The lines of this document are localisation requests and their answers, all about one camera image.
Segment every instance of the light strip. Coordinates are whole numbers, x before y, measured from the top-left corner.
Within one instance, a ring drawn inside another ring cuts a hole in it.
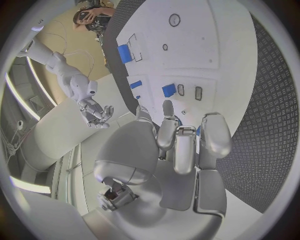
[[[33,62],[31,61],[31,59],[27,56],[27,62],[28,62],[28,65],[29,65],[29,68],[37,82],[37,84],[39,85],[40,89],[43,91],[43,93],[46,95],[46,97],[49,99],[49,101],[56,107],[57,104],[56,102],[52,99],[52,97],[49,95],[49,93],[46,91],[46,89],[44,88],[43,84],[41,83],[36,71],[35,71],[35,68],[33,66]]]
[[[7,73],[5,74],[5,79],[11,93],[14,95],[16,100],[23,106],[23,108],[27,110],[27,112],[29,112],[36,120],[39,121],[41,119],[40,116],[38,116],[21,98]]]
[[[20,189],[24,189],[27,191],[35,192],[35,193],[40,193],[40,194],[50,194],[50,187],[48,186],[41,186],[41,185],[36,185],[36,184],[31,184],[25,181],[21,181],[19,179],[16,179],[12,176],[10,176],[10,180],[13,185]]]

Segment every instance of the beige wall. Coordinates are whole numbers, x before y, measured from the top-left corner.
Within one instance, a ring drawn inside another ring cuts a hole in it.
[[[100,43],[95,41],[96,34],[92,31],[75,32],[72,29],[73,16],[83,5],[79,4],[76,7],[66,11],[64,14],[57,16],[54,20],[60,21],[66,29],[67,48],[66,54],[72,51],[82,49],[88,51],[94,58],[94,67],[89,75],[90,80],[98,80],[109,74],[108,69],[104,64],[104,57]],[[37,38],[54,52],[63,53],[65,42],[62,38],[56,35],[45,33],[58,34],[65,37],[63,27],[58,22],[50,22],[37,35]],[[88,75],[90,71],[89,60],[84,54],[74,54],[66,56],[67,63],[78,68],[83,74]],[[44,65],[37,62],[33,64],[37,75],[42,84],[54,99],[56,103],[61,103],[66,99],[66,95],[58,85],[57,78],[54,74],[48,72]]]

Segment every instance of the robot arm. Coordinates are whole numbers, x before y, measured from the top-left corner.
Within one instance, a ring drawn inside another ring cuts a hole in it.
[[[90,81],[76,67],[67,64],[66,58],[59,52],[52,52],[48,47],[33,38],[25,51],[18,57],[28,57],[46,66],[46,69],[57,76],[57,81],[68,98],[79,106],[85,123],[90,128],[108,128],[106,123],[114,113],[113,106],[103,108],[93,100],[97,93],[98,83]]]

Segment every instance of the woman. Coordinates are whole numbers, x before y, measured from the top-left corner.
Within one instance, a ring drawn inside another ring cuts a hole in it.
[[[80,13],[88,13],[80,20]],[[80,9],[73,17],[73,30],[76,32],[94,31],[103,34],[115,9],[109,7],[92,7]]]

